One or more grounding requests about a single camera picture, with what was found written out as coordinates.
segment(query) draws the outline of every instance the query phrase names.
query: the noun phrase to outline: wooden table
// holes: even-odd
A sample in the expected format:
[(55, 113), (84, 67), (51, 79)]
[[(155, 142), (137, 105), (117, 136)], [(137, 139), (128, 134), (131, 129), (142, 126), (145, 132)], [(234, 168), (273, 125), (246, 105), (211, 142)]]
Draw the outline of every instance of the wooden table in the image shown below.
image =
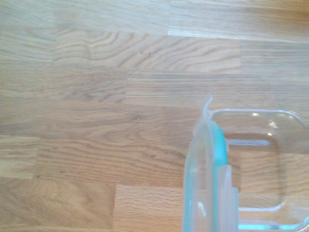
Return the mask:
[(0, 231), (181, 231), (208, 93), (213, 109), (309, 119), (308, 12), (306, 0), (0, 1)]

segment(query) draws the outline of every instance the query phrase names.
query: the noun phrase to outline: wooden surface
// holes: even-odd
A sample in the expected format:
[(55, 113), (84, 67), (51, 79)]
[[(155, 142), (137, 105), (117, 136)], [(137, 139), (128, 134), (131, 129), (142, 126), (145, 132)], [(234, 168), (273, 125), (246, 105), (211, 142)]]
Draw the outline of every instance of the wooden surface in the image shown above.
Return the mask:
[[(306, 0), (1, 0), (0, 231), (181, 231), (207, 93), (309, 119), (308, 15)], [(231, 153), (242, 202), (281, 202), (271, 152)], [(284, 162), (308, 209), (308, 153)]]

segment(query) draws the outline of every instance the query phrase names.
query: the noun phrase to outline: food storage container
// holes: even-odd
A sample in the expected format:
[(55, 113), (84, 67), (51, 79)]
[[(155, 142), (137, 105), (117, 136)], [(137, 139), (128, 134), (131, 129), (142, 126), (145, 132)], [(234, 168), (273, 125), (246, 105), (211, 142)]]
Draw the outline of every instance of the food storage container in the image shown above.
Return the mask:
[(308, 124), (210, 102), (186, 158), (183, 232), (309, 231)]

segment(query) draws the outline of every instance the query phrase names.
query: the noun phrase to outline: wood grain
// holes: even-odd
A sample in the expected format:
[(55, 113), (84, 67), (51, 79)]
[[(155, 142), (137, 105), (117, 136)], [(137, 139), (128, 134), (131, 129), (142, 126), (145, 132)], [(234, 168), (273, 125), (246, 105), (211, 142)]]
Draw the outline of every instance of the wood grain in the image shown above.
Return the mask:
[(235, 41), (117, 32), (91, 38), (94, 64), (216, 73), (239, 73), (241, 68), (240, 45)]
[(185, 0), (189, 3), (218, 4), (224, 6), (254, 7), (261, 9), (280, 9), (307, 12), (309, 5), (306, 0)]
[(179, 231), (183, 190), (181, 188), (118, 185), (115, 200), (116, 231)]
[(181, 231), (209, 93), (211, 109), (304, 118), (216, 121), (240, 217), (301, 223), (308, 12), (306, 0), (0, 1), (0, 232)]
[(270, 78), (269, 75), (263, 76), (262, 72), (260, 75), (219, 75), (137, 71), (128, 78), (124, 102), (198, 108), (203, 105), (206, 95), (212, 93), (214, 98), (211, 107), (215, 109), (284, 109), (296, 111), (302, 117), (309, 118), (307, 103), (302, 102), (303, 98), (309, 97), (309, 84), (307, 80), (302, 81), (302, 75), (294, 73), (274, 75)]
[(1, 178), (1, 223), (112, 228), (115, 186)]
[(52, 29), (4, 30), (0, 36), (0, 62), (51, 62), (56, 36)]
[(169, 4), (156, 0), (55, 1), (61, 28), (167, 34)]
[(306, 43), (307, 13), (173, 2), (169, 35)]
[(309, 80), (304, 78), (309, 72), (308, 44), (243, 42), (242, 48), (244, 73), (269, 78), (286, 75), (295, 82), (301, 79), (309, 88)]
[(199, 110), (181, 108), (11, 97), (2, 100), (6, 112), (0, 115), (2, 134), (57, 140), (187, 147), (199, 115)]
[(2, 0), (0, 29), (50, 28), (56, 25), (54, 1)]
[(120, 103), (125, 99), (127, 72), (104, 66), (0, 64), (0, 95)]
[(186, 150), (150, 144), (44, 141), (35, 178), (181, 187)]
[(0, 135), (0, 176), (31, 179), (39, 138)]

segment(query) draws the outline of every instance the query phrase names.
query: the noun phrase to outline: container lid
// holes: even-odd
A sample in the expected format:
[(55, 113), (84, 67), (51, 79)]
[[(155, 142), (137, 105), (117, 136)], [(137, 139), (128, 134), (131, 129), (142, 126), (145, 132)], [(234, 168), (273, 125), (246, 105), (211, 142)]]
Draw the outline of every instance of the container lid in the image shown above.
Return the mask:
[(183, 232), (238, 231), (238, 189), (232, 187), (224, 134), (211, 120), (210, 102), (211, 98), (186, 160)]

